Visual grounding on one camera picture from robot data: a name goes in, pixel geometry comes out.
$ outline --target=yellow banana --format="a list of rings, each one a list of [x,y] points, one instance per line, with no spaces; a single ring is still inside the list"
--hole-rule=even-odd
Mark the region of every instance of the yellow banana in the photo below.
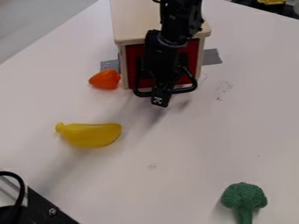
[[[122,133],[118,123],[65,125],[59,122],[56,131],[73,146],[81,148],[101,147],[111,144]]]

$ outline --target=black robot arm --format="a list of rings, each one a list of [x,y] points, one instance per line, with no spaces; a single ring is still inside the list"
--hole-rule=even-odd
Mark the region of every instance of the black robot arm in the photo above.
[[[178,51],[199,31],[204,19],[201,16],[202,0],[153,0],[160,4],[161,31],[148,31],[142,59],[142,73],[136,76],[134,92],[141,97],[151,97],[157,106],[167,107],[173,94],[195,90],[197,81],[186,66],[179,63]],[[150,92],[140,92],[143,74],[154,80]],[[181,75],[187,75],[190,87],[174,88]]]

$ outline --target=box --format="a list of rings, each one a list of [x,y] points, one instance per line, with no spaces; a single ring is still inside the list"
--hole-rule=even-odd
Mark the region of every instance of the box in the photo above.
[[[122,71],[122,82],[125,88],[133,88],[136,80],[138,65],[140,67],[143,55],[143,44],[148,30],[160,30],[160,4],[152,0],[111,0],[112,22],[115,43],[119,47],[119,57]],[[205,38],[211,35],[211,28],[205,21],[202,31],[198,32],[182,48],[182,53],[188,59],[188,69],[197,79],[200,76]],[[177,84],[187,84],[187,77],[182,78]],[[153,80],[143,77],[140,88],[150,88]]]

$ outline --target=white table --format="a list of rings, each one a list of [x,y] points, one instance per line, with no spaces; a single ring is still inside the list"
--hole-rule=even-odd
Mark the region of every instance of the white table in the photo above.
[[[82,224],[228,224],[224,189],[246,181],[269,199],[255,223],[297,223],[299,75],[296,20],[205,1],[206,48],[196,92],[167,109],[87,79],[116,58],[109,1],[100,0],[0,66],[0,165]],[[122,137],[78,152],[57,122],[123,124]]]

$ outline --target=green broccoli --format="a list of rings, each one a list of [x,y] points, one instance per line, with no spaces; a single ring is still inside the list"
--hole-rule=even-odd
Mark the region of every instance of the green broccoli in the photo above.
[[[267,205],[264,192],[257,185],[230,185],[221,197],[221,204],[236,210],[240,224],[252,224],[253,212]]]

